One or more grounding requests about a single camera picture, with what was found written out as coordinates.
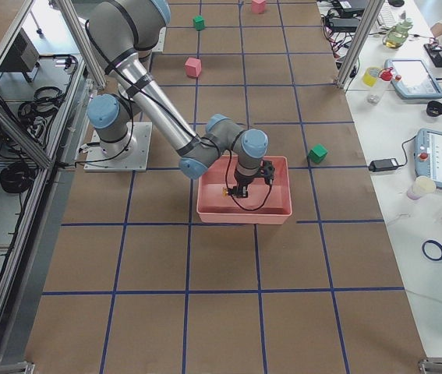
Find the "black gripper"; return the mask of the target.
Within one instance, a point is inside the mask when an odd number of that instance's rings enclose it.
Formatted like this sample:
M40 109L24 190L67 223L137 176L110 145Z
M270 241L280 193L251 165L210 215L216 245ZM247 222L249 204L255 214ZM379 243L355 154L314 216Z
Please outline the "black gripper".
M232 196L235 198L248 198L248 185L247 184L237 184L232 187Z

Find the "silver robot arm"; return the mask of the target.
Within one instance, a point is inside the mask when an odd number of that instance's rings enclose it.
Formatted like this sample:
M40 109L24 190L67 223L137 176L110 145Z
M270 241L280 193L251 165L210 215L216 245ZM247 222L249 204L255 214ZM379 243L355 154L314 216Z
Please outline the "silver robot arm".
M126 123L142 111L181 157L179 168L198 179L226 151L237 155L236 185L231 196L246 198L256 178L272 185L274 168L264 160L268 138L259 129L243 129L230 118L214 115L198 136L179 114L145 67L159 33L171 19L166 1L103 1L85 23L85 31L99 66L118 82L117 94L94 98L88 117L105 143L118 142Z

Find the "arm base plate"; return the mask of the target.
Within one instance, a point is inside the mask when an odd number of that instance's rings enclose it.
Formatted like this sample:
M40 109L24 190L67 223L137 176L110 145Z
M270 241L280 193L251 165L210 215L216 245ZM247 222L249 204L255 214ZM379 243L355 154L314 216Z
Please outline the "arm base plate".
M93 131L91 142L97 145L88 148L84 171L145 172L147 170L152 123L128 122L126 125L128 129L126 136L116 143L100 140L96 130Z

